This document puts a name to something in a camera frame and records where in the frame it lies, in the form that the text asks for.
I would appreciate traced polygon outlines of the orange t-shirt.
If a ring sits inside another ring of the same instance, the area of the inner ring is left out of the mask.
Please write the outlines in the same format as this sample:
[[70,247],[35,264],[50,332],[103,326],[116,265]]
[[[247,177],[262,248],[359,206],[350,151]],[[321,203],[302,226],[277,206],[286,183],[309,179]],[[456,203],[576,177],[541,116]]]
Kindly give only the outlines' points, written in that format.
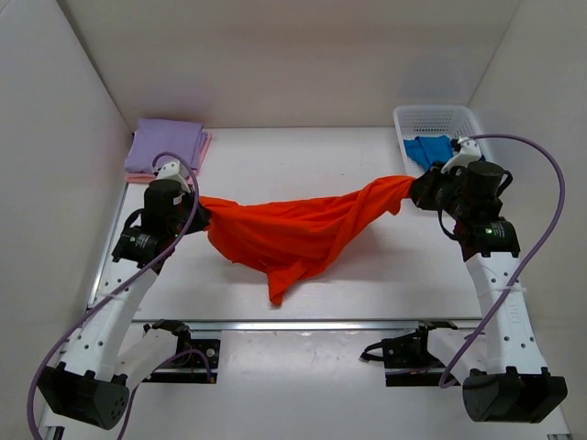
[[254,205],[202,196],[200,203],[211,214],[211,245],[230,262],[264,273],[269,300],[279,307],[290,288],[323,273],[372,222],[397,215],[414,181],[395,175],[339,196]]

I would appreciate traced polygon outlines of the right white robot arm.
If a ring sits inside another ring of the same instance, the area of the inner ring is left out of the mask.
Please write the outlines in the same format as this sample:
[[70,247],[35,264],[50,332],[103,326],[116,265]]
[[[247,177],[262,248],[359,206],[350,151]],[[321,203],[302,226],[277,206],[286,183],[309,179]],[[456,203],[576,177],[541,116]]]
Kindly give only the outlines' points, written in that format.
[[520,273],[526,260],[514,225],[501,215],[510,172],[489,161],[466,166],[434,163],[411,188],[415,206],[449,215],[445,236],[460,245],[482,312],[472,333],[436,329],[411,345],[422,367],[439,360],[440,386],[461,386],[474,422],[539,424],[567,397],[564,378],[552,375],[537,346]]

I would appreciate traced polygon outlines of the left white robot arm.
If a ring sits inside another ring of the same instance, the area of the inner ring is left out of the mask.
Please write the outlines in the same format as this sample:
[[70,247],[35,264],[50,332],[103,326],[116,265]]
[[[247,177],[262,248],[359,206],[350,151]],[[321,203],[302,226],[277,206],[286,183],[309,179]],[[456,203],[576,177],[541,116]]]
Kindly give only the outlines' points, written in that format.
[[210,213],[199,202],[194,179],[152,181],[142,208],[133,212],[112,253],[114,263],[135,270],[117,280],[73,325],[41,362],[28,396],[40,393],[61,416],[111,430],[127,419],[138,385],[155,370],[181,365],[191,356],[209,361],[192,346],[189,327],[159,320],[126,352],[120,350],[133,317],[161,273],[165,260],[184,236],[204,230]]

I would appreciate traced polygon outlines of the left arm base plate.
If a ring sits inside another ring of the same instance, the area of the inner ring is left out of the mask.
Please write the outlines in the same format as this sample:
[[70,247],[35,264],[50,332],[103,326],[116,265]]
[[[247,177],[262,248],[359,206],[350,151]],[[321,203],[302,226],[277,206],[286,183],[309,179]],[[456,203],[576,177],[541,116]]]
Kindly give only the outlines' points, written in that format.
[[144,382],[216,384],[221,340],[196,337],[191,328],[177,320],[159,320],[143,326],[145,333],[163,330],[176,337],[175,355],[157,368]]

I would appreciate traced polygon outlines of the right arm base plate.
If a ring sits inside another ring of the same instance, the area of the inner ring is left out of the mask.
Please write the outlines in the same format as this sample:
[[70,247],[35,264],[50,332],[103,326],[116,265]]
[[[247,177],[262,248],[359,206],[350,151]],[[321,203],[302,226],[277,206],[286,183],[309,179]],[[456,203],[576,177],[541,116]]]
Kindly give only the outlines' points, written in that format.
[[363,362],[382,362],[385,369],[385,386],[435,387],[445,365],[427,350],[433,330],[459,328],[451,321],[420,321],[415,329],[405,334],[386,337],[366,346],[360,354]]

